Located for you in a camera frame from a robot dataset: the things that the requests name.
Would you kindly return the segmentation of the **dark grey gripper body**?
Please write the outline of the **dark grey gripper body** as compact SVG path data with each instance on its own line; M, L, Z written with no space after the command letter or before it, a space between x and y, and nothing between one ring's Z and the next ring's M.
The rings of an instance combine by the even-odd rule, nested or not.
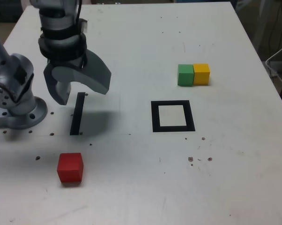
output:
M75 70L81 70L88 62L87 57L79 57L74 60L48 60L46 68L67 67Z

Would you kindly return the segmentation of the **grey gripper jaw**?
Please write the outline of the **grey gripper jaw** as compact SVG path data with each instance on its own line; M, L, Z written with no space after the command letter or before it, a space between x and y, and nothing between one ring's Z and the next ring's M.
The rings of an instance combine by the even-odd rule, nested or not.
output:
M87 50L85 57L87 57L88 62L81 70L55 67L52 70L52 76L55 80L62 83L82 83L94 92L105 95L109 91L111 71L92 51Z
M44 69L45 82L51 97L60 105L66 105L71 91L71 84L59 82L52 76L53 65Z

